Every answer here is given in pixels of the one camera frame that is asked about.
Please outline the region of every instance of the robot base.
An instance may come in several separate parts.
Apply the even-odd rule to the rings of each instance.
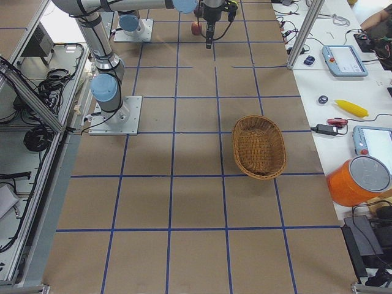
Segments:
[[[153,33],[154,20],[141,20],[144,24],[144,30],[142,33],[137,31],[134,34],[127,35],[124,31],[116,31],[114,41],[116,43],[143,43],[151,42],[151,34]]]
[[[107,123],[100,124],[99,126],[92,127],[89,130],[90,135],[137,135],[139,127],[140,110],[141,110],[142,96],[126,96],[124,102],[130,109],[130,115],[126,122],[116,125],[109,125]],[[100,111],[97,104],[95,112]],[[102,116],[93,116],[91,125],[99,124],[104,119]]]

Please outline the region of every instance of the orange container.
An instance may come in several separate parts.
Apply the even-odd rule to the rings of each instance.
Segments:
[[[378,159],[358,156],[332,172],[327,181],[332,199],[340,205],[353,207],[387,190],[391,176]]]

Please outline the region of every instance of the blue cap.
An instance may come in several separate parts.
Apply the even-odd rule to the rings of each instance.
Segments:
[[[99,102],[112,100],[118,90],[118,84],[114,77],[107,73],[101,73],[92,79],[90,89]]]
[[[127,32],[136,31],[139,27],[139,19],[136,15],[133,14],[121,15],[118,23],[120,27]]]
[[[182,13],[191,13],[198,4],[198,0],[173,0],[175,9]]]

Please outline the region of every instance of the bucket lid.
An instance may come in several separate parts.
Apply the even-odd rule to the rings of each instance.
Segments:
[[[386,166],[371,156],[358,156],[350,163],[350,174],[354,182],[370,192],[382,192],[391,182]]]

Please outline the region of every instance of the wicker basket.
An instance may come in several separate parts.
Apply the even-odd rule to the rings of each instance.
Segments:
[[[270,119],[249,115],[233,129],[234,159],[239,169],[256,179],[273,179],[286,167],[281,130]]]

